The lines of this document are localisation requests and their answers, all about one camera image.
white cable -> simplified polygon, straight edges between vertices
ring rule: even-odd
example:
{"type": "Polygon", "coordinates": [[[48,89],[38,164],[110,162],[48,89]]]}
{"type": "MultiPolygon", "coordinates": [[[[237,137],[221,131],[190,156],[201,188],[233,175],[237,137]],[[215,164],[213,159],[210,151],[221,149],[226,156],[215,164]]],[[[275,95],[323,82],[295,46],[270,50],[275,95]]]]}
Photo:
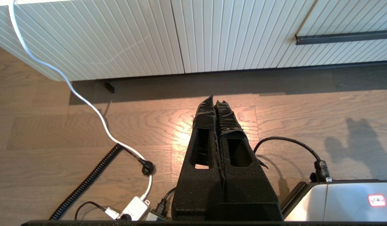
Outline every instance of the white cable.
{"type": "MultiPolygon", "coordinates": [[[[9,9],[9,13],[10,13],[10,18],[11,18],[11,23],[13,24],[13,27],[14,27],[14,30],[15,30],[15,33],[17,34],[18,36],[18,39],[20,41],[20,44],[22,45],[23,49],[25,50],[25,52],[29,55],[29,57],[31,57],[32,60],[36,61],[37,63],[40,63],[40,64],[43,64],[44,66],[52,69],[52,70],[55,70],[57,73],[59,73],[61,75],[61,77],[63,77],[63,79],[65,80],[65,82],[67,83],[67,85],[69,86],[69,89],[72,91],[73,94],[75,94],[75,96],[79,97],[79,99],[81,99],[83,102],[85,102],[87,105],[89,105],[96,113],[97,115],[99,116],[100,120],[102,121],[103,123],[103,126],[104,126],[104,129],[106,130],[106,133],[107,135],[109,135],[110,139],[112,139],[115,143],[119,143],[120,145],[124,146],[126,149],[132,151],[133,153],[135,153],[137,156],[139,156],[141,159],[145,160],[145,158],[139,153],[137,152],[135,149],[133,149],[132,147],[129,147],[128,145],[124,144],[124,143],[121,143],[119,142],[118,140],[116,140],[110,133],[109,129],[107,128],[107,124],[106,124],[106,121],[104,120],[102,114],[100,114],[100,112],[96,109],[96,107],[94,107],[89,101],[87,101],[83,96],[81,96],[79,93],[77,93],[71,83],[69,82],[68,78],[64,75],[64,73],[62,73],[62,71],[60,71],[59,69],[57,69],[56,67],[50,65],[49,63],[46,63],[42,60],[39,60],[37,59],[35,56],[33,56],[33,54],[29,51],[28,47],[26,46],[26,43],[25,41],[23,40],[23,37],[22,35],[20,34],[20,31],[19,31],[19,27],[17,25],[17,20],[15,19],[15,13],[14,13],[14,4],[16,4],[16,1],[17,0],[14,0],[12,4],[9,4],[8,5],[8,9],[9,9]]],[[[142,200],[145,200],[150,192],[150,188],[152,187],[152,175],[149,176],[149,185],[147,187],[147,190],[146,192],[141,196],[140,199],[142,200]]]]}

black plug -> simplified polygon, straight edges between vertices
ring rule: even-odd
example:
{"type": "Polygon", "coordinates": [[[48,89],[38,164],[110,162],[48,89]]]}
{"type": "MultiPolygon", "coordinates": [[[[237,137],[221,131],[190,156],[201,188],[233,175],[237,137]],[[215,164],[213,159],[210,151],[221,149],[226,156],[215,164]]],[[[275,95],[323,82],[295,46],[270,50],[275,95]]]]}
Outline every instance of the black plug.
{"type": "Polygon", "coordinates": [[[327,164],[325,161],[323,160],[316,161],[314,165],[315,165],[316,173],[311,174],[312,182],[314,182],[314,180],[316,180],[316,182],[327,182],[329,179],[331,180],[329,171],[327,169],[327,164]]]}
{"type": "Polygon", "coordinates": [[[142,173],[145,175],[145,176],[149,176],[151,174],[153,174],[153,172],[155,171],[155,166],[153,165],[153,163],[151,161],[146,161],[146,160],[139,160],[139,162],[142,164],[142,173]]]}
{"type": "Polygon", "coordinates": [[[166,203],[167,203],[167,199],[162,199],[162,201],[159,202],[159,204],[157,205],[155,213],[157,213],[161,216],[164,216],[164,212],[166,209],[166,203]]]}

red sticker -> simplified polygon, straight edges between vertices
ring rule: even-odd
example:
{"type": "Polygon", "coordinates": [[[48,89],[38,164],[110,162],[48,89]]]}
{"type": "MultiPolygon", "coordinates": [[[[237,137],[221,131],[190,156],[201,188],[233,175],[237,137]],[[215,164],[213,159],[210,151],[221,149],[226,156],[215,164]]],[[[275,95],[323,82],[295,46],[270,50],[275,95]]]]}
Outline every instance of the red sticker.
{"type": "Polygon", "coordinates": [[[382,194],[368,195],[368,201],[372,207],[386,206],[386,199],[382,194]]]}

power plug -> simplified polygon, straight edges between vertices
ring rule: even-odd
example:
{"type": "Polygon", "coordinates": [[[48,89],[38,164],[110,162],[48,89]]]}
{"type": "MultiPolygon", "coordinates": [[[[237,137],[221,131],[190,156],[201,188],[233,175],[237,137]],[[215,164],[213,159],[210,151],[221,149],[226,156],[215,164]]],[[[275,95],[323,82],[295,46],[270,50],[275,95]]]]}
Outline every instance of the power plug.
{"type": "Polygon", "coordinates": [[[149,206],[149,200],[143,201],[138,196],[135,196],[117,219],[121,219],[122,215],[128,214],[131,220],[140,220],[148,212],[149,206]]]}

